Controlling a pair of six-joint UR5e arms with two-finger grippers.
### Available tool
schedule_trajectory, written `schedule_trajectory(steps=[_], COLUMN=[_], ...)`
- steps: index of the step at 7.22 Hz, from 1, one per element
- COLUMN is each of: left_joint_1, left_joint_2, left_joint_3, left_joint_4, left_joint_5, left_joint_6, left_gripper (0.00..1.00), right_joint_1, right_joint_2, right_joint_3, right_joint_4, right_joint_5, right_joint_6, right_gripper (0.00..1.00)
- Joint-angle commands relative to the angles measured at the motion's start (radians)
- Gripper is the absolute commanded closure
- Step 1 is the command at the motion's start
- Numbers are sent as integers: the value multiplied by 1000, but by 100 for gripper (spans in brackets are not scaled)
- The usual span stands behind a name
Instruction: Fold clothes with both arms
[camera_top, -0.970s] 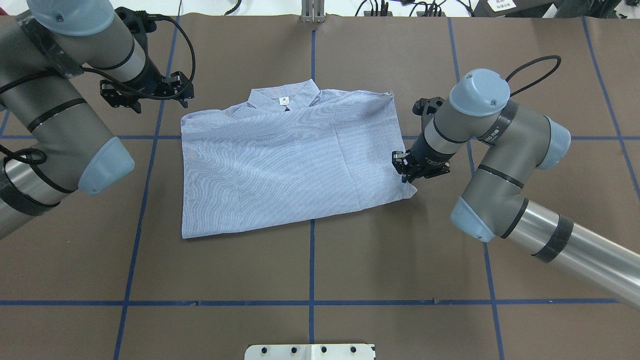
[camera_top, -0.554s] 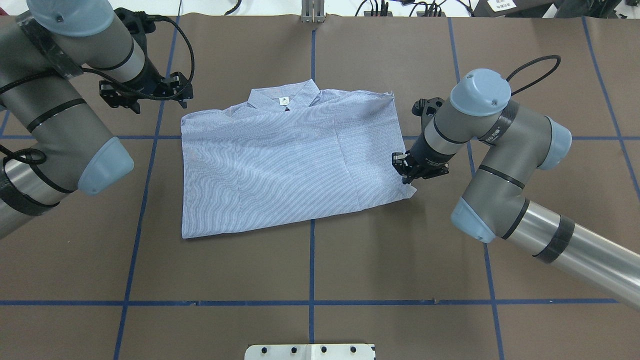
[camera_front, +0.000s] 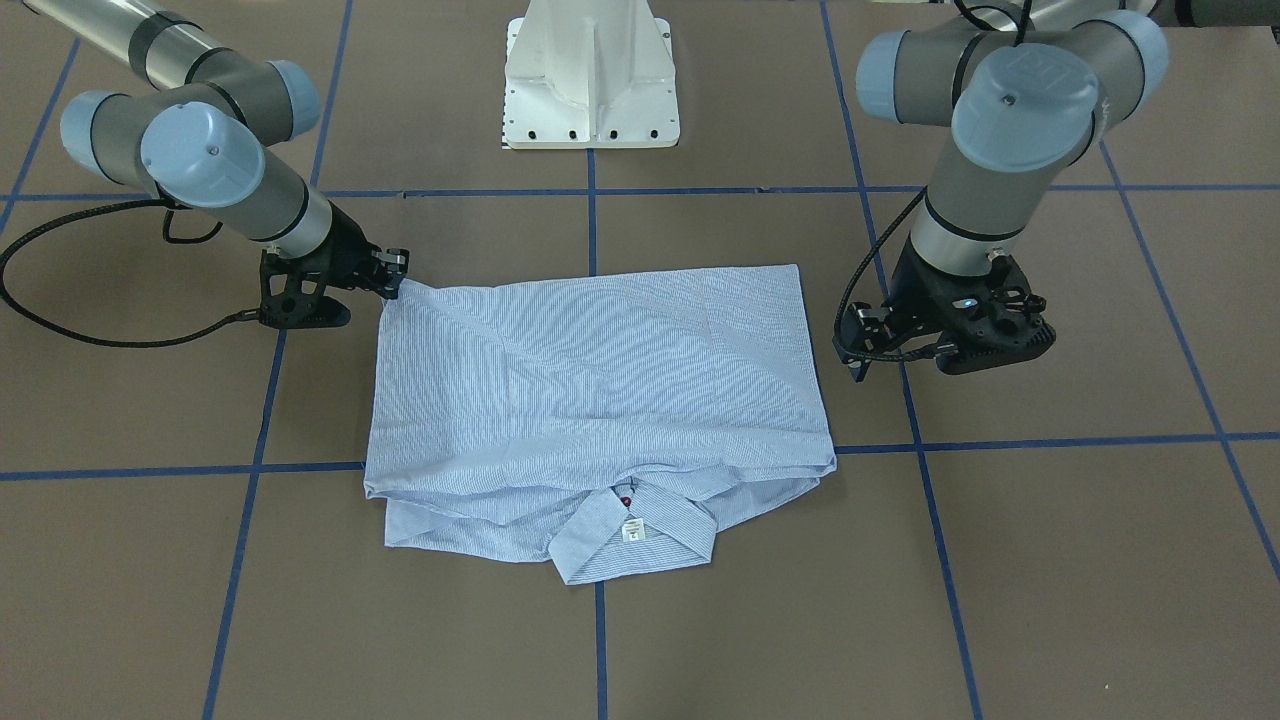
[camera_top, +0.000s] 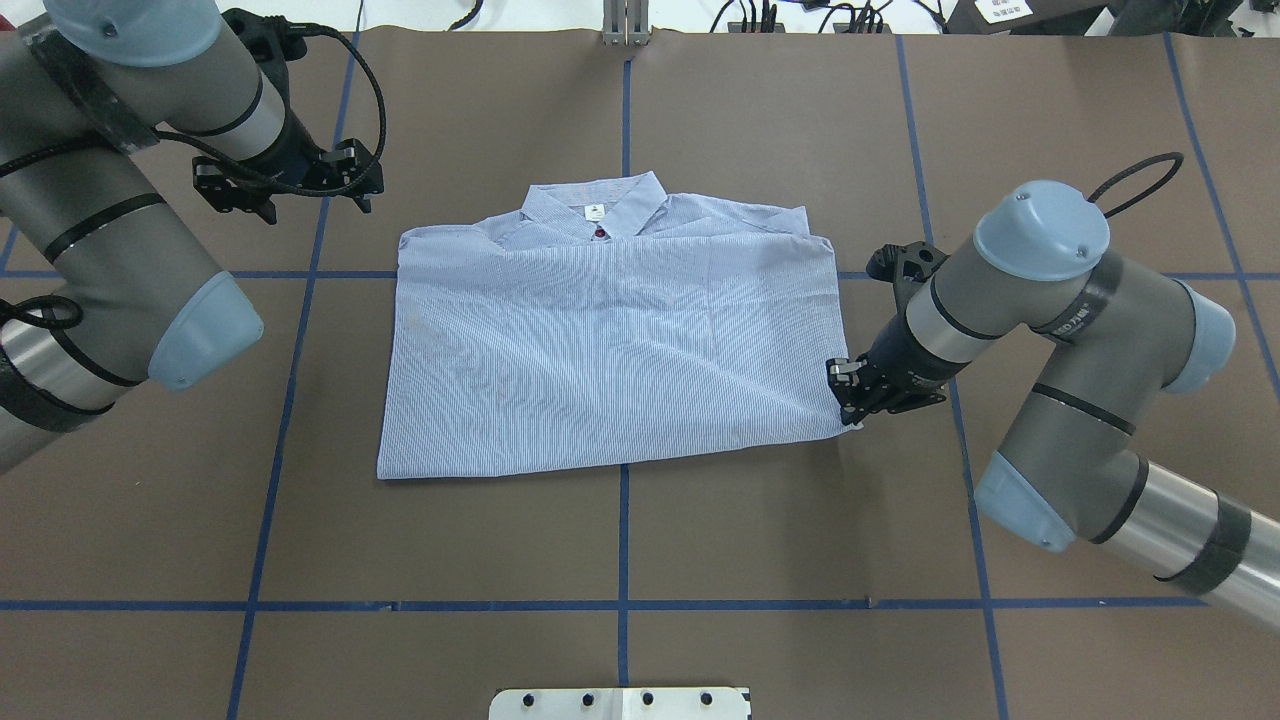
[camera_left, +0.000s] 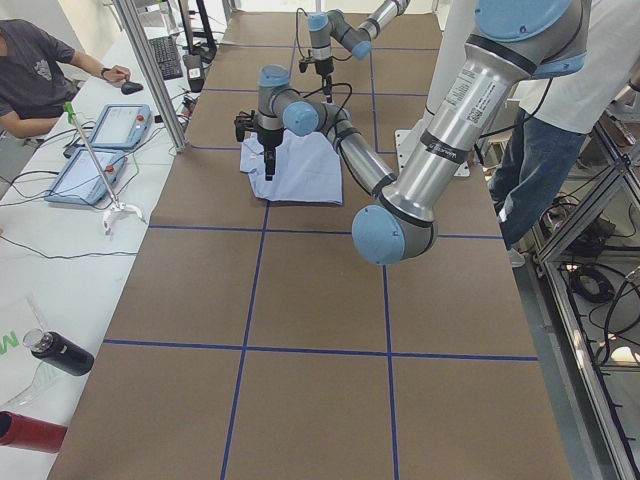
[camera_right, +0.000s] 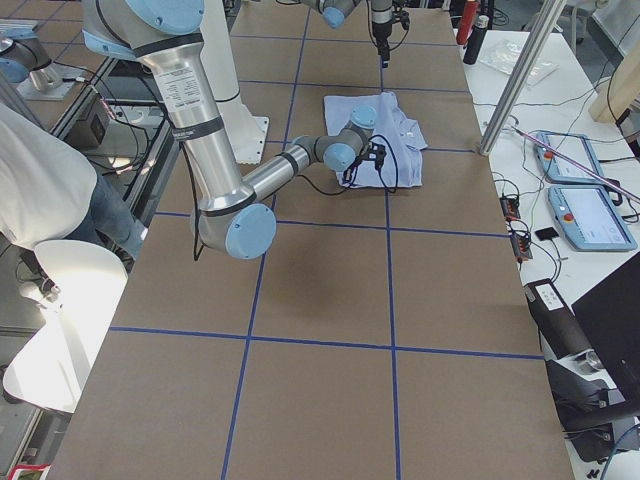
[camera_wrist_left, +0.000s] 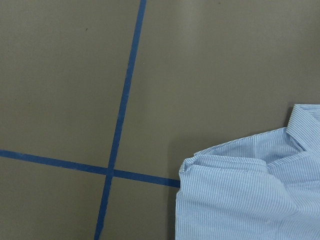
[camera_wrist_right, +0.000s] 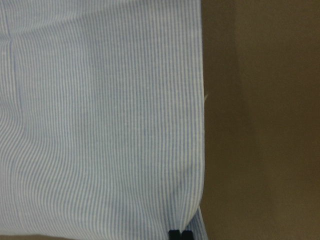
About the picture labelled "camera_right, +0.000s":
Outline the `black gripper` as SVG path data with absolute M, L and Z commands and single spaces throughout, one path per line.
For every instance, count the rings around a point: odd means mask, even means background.
M 386 147 L 371 142 L 363 153 L 341 174 L 342 186 L 384 186 L 382 168 L 386 157 Z
M 382 67 L 388 67 L 390 61 L 389 37 L 393 26 L 399 23 L 405 32 L 410 28 L 409 13 L 404 9 L 374 9 L 371 11 L 370 26 L 374 44 L 379 49 Z

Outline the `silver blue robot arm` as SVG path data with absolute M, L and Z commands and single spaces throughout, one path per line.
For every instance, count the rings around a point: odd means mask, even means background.
M 366 151 L 378 117 L 355 107 L 332 136 L 302 136 L 292 146 L 242 175 L 225 129 L 201 52 L 206 6 L 202 1 L 85 1 L 84 41 L 95 53 L 149 68 L 172 134 L 194 161 L 202 198 L 194 208 L 194 236 L 237 259 L 254 259 L 271 246 L 277 222 L 263 204 L 315 162 L 335 172 Z
M 332 29 L 340 28 L 345 20 L 360 4 L 359 0 L 302 0 L 301 4 L 319 13 L 324 22 Z M 379 0 L 366 1 L 368 33 L 375 46 L 383 69 L 389 66 L 391 52 L 397 49 L 410 30 L 410 15 L 405 9 L 405 1 Z M 391 46 L 390 36 L 395 25 L 400 25 L 404 35 L 400 42 Z

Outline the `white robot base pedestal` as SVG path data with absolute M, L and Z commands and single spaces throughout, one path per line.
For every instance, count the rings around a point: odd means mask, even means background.
M 236 161 L 239 164 L 259 164 L 269 118 L 254 116 L 241 97 L 222 1 L 204 1 L 200 31 L 204 39 L 201 60 Z

